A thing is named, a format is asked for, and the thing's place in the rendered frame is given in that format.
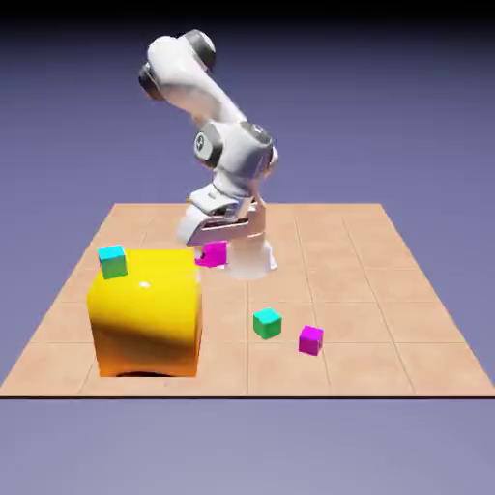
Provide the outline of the large yellow box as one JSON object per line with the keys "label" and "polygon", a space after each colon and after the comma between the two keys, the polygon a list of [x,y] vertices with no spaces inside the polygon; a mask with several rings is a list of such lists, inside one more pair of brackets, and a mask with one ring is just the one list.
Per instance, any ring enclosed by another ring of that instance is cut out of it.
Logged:
{"label": "large yellow box", "polygon": [[193,250],[129,249],[127,273],[97,274],[87,309],[101,377],[196,375],[202,288]]}

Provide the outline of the small magenta cube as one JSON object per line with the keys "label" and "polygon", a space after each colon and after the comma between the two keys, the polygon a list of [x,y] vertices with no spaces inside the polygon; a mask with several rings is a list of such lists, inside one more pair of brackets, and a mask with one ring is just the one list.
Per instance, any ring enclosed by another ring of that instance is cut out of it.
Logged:
{"label": "small magenta cube", "polygon": [[317,356],[323,345],[324,331],[320,328],[304,326],[299,335],[299,351]]}
{"label": "small magenta cube", "polygon": [[194,249],[195,264],[200,267],[215,268],[227,264],[227,242],[214,241]]}

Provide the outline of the small green cube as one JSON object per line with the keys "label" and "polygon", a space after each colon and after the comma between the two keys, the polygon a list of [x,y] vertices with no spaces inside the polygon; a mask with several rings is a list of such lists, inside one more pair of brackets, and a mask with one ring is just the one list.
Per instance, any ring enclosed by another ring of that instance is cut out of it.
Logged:
{"label": "small green cube", "polygon": [[253,313],[253,330],[262,339],[271,339],[281,334],[282,317],[271,307]]}
{"label": "small green cube", "polygon": [[126,253],[121,245],[99,248],[98,257],[104,279],[128,274]]}

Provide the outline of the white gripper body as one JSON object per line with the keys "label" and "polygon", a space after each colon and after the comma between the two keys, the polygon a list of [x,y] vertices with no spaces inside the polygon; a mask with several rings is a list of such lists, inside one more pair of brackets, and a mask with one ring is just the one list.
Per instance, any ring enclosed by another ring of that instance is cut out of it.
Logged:
{"label": "white gripper body", "polygon": [[188,206],[179,222],[177,237],[188,247],[199,247],[216,241],[229,241],[244,236],[248,231],[248,218],[230,221],[209,216],[196,206]]}

